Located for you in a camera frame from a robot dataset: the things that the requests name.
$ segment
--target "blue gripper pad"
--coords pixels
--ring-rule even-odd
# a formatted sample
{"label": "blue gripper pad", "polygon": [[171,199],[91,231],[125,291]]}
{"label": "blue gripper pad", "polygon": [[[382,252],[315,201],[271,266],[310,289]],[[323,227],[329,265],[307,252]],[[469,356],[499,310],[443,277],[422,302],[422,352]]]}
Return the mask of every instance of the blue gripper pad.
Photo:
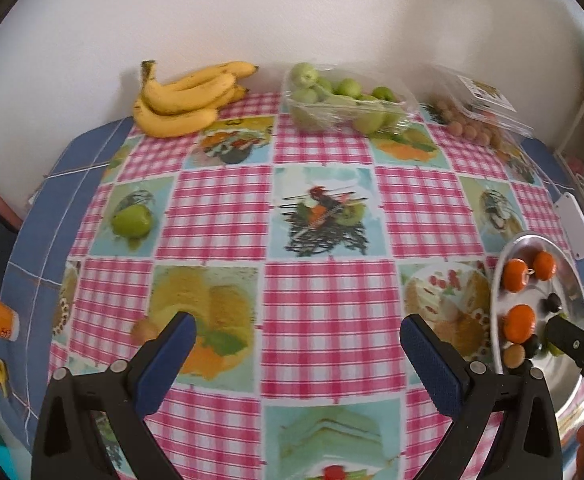
{"label": "blue gripper pad", "polygon": [[401,346],[438,413],[456,419],[462,409],[460,383],[429,339],[409,317],[403,319],[401,324]]}
{"label": "blue gripper pad", "polygon": [[[174,319],[163,329],[170,330]],[[189,314],[181,317],[173,332],[156,351],[136,383],[134,409],[143,418],[157,412],[181,370],[197,338],[197,323]]]}

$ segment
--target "container label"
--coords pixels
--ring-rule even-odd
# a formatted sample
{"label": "container label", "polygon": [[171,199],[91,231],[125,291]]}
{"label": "container label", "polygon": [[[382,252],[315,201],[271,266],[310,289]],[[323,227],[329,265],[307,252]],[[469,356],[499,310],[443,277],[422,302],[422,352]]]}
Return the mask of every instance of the container label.
{"label": "container label", "polygon": [[470,79],[462,75],[459,75],[458,78],[477,99],[502,106],[508,110],[511,110],[512,112],[516,111],[507,98],[498,90],[498,88],[494,88],[493,86],[476,81],[476,79]]}

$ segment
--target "metal tray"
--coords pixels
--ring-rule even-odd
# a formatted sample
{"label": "metal tray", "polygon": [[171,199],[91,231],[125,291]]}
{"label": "metal tray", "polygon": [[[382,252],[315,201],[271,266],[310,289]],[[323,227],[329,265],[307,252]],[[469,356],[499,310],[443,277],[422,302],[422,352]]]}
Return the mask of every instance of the metal tray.
{"label": "metal tray", "polygon": [[[539,251],[547,251],[554,256],[557,266],[556,275],[546,282],[536,280],[532,275],[529,284],[521,292],[513,293],[504,290],[500,281],[505,264],[512,258],[520,258],[531,267],[534,256]],[[497,373],[503,373],[504,369],[501,349],[510,345],[500,328],[503,317],[513,306],[519,303],[528,304],[536,313],[536,334],[543,340],[545,322],[553,314],[546,313],[542,307],[542,300],[550,292],[556,292],[559,295],[563,312],[572,323],[584,330],[584,291],[574,265],[566,258],[563,251],[547,238],[534,232],[523,232],[510,240],[503,249],[492,279],[490,331],[494,369]],[[578,390],[581,381],[580,368],[566,355],[556,357],[545,349],[541,350],[532,362],[545,374],[554,412],[556,416],[559,416]]]}

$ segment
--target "checkered tablecloth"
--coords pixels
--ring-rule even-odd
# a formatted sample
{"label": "checkered tablecloth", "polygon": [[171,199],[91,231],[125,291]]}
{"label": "checkered tablecloth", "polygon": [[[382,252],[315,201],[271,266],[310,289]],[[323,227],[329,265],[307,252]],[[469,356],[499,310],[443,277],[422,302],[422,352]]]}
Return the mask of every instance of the checkered tablecloth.
{"label": "checkered tablecloth", "polygon": [[[299,417],[311,420],[316,410],[329,409],[330,420],[343,420],[342,412],[348,420],[364,415],[376,428],[369,431],[379,431],[389,455],[385,465],[370,459],[374,478],[409,480],[449,420],[408,370],[399,342],[405,315],[400,269],[441,261],[493,266],[498,251],[482,230],[473,189],[498,191],[520,228],[567,249],[560,221],[544,187],[511,178],[493,150],[454,139],[424,118],[418,121],[438,158],[389,164],[387,154],[352,130],[300,133],[280,107],[277,93],[250,94],[222,112],[230,125],[236,118],[273,116],[261,158],[240,164],[190,169],[187,161],[198,156],[202,137],[152,139],[132,128],[129,155],[114,181],[96,190],[70,250],[80,277],[66,337],[52,342],[50,373],[79,362],[94,371],[130,359],[138,349],[130,329],[149,310],[159,267],[249,267],[256,285],[245,373],[252,381],[235,391],[222,381],[177,381],[146,421],[183,478],[291,478],[298,465],[283,449],[293,438],[285,444],[281,435]],[[365,195],[367,250],[338,248],[303,258],[285,248],[279,206],[289,181],[308,175]],[[160,178],[168,183],[163,198]],[[154,236],[134,250],[108,245],[112,203],[148,186],[155,190]],[[498,422],[497,415],[490,420],[464,478],[477,475]],[[342,446],[342,456],[360,464],[351,441]],[[315,460],[310,449],[304,453]],[[121,478],[131,478],[125,465],[117,468]]]}

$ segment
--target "tablecloth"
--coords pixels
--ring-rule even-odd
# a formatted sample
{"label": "tablecloth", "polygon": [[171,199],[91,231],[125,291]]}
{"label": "tablecloth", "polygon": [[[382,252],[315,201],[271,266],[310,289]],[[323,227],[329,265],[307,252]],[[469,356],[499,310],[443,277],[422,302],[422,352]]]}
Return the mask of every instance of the tablecloth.
{"label": "tablecloth", "polygon": [[[521,230],[568,250],[524,153],[453,139],[425,108],[407,146],[347,128],[301,134],[277,93],[226,108],[200,136],[152,139],[129,121],[112,136],[119,147],[111,161],[96,168],[93,158],[85,170],[98,170],[101,183],[62,277],[50,281],[61,299],[49,373],[130,358],[134,321],[159,319],[181,283],[179,301],[203,321],[205,339],[147,424],[184,478],[321,478],[329,465],[350,478],[412,478],[448,420],[405,359],[402,317],[423,304],[428,286],[463,301],[465,290],[480,296],[469,283],[488,283],[500,248]],[[155,219],[133,245],[111,227],[130,197]],[[326,200],[341,214],[321,223]],[[40,294],[45,272],[31,274]],[[211,312],[215,304],[244,312]],[[488,308],[460,317],[484,328]],[[488,346],[482,340],[472,351],[489,362]],[[26,402],[34,426],[37,408]],[[467,478],[497,423],[495,415]],[[99,424],[108,434],[107,420]],[[115,441],[106,445],[130,476]]]}

